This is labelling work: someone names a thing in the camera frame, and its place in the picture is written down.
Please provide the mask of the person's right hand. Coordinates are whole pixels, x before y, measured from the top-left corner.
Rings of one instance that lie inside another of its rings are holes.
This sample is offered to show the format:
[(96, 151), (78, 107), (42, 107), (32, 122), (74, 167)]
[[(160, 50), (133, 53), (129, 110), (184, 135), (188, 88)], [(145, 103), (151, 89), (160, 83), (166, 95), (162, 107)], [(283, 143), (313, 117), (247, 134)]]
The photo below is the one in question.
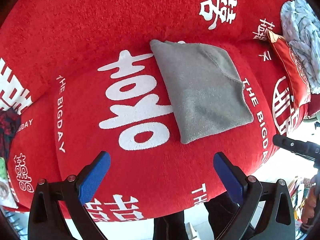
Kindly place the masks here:
[(315, 195), (315, 186), (313, 186), (309, 191), (309, 195), (303, 207), (302, 217), (301, 217), (303, 224), (307, 224), (308, 220), (315, 216), (315, 208), (316, 208), (318, 199), (319, 199), (319, 195)]

